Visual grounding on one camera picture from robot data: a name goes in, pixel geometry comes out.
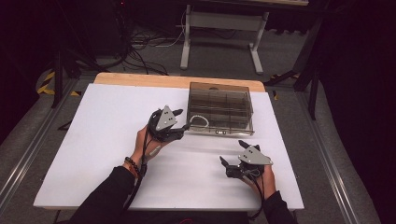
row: white tabletop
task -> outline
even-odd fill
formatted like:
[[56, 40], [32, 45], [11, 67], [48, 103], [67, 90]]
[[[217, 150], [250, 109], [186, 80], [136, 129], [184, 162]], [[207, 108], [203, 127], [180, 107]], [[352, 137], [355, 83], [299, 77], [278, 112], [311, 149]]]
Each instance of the white tabletop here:
[[[148, 163], [148, 173], [131, 204], [142, 210], [253, 211], [259, 198], [242, 181], [228, 178], [219, 156], [238, 164], [243, 139], [260, 145], [274, 162], [276, 187], [290, 210], [303, 209], [288, 153], [268, 94], [251, 92], [254, 135], [243, 137], [185, 136], [162, 149]], [[134, 150], [136, 132], [152, 112], [169, 105], [184, 109], [175, 128], [186, 123], [188, 89], [91, 84], [34, 206], [75, 209]]]

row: floor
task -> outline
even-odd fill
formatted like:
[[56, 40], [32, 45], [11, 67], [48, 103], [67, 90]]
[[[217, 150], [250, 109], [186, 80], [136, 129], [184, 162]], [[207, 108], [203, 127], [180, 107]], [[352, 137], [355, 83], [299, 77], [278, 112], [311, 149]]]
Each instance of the floor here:
[[[259, 47], [264, 74], [258, 76], [248, 52], [248, 43], [254, 38], [254, 33], [214, 32], [231, 38], [196, 30], [191, 37], [187, 70], [179, 69], [183, 46], [180, 41], [170, 47], [146, 46], [138, 52], [146, 62], [165, 66], [171, 76], [266, 81], [271, 75], [283, 74], [292, 68], [306, 38], [306, 35], [298, 33], [276, 35], [274, 31], [264, 32]], [[111, 61], [114, 60], [106, 57], [98, 59], [99, 63]], [[132, 58], [127, 61], [137, 63]], [[131, 68], [127, 63], [109, 70], [145, 74], [144, 69]], [[43, 73], [37, 86], [48, 72]], [[82, 91], [83, 95], [95, 75], [93, 71], [83, 71], [79, 80], [65, 77], [65, 88]], [[272, 93], [276, 119], [304, 202], [305, 209], [295, 212], [298, 222], [380, 223], [372, 201], [338, 137], [324, 90], [319, 86], [317, 120], [313, 121], [306, 110], [309, 88], [305, 92], [294, 92], [291, 87], [293, 82], [294, 79], [290, 78], [275, 87], [266, 87], [266, 90]], [[0, 185], [4, 186], [0, 194], [0, 223], [53, 223], [55, 219], [67, 220], [73, 215], [74, 211], [62, 211], [57, 217], [57, 211], [33, 207], [33, 201], [66, 135], [66, 131], [58, 128], [73, 119], [81, 97], [67, 96], [59, 107], [51, 109], [53, 95], [40, 94], [40, 99], [0, 146]], [[266, 223], [266, 219], [261, 214], [250, 223]]]

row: forearm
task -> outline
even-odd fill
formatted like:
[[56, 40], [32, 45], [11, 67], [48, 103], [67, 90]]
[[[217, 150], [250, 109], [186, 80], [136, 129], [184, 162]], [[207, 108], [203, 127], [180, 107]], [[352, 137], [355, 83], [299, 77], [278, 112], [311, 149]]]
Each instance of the forearm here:
[[115, 167], [110, 176], [82, 203], [69, 224], [115, 223], [133, 189], [134, 175], [123, 166]]
[[297, 223], [291, 215], [288, 205], [282, 200], [280, 192], [277, 191], [264, 201], [264, 214], [269, 224]]

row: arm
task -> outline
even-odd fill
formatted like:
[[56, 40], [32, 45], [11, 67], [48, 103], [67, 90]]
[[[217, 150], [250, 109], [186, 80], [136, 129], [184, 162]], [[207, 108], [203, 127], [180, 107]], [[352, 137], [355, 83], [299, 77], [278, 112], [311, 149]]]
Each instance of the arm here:
[[[147, 127], [136, 135], [134, 153], [131, 159], [140, 167], [143, 155], [143, 142]], [[149, 155], [155, 148], [164, 147], [168, 143], [160, 143], [148, 135], [147, 160], [152, 159], [157, 153]], [[76, 213], [71, 217], [69, 224], [113, 224], [117, 223], [122, 208], [134, 190], [134, 181], [138, 178], [132, 164], [125, 162], [115, 167], [110, 176], [102, 182], [82, 203]]]
[[[264, 197], [263, 208], [268, 223], [297, 223], [291, 215], [288, 205], [282, 200], [280, 192], [276, 191], [275, 175], [272, 171], [271, 165], [264, 166], [264, 172], [257, 178], [257, 183], [259, 184], [260, 191]], [[255, 185], [249, 185], [258, 195], [260, 195], [259, 190]]]

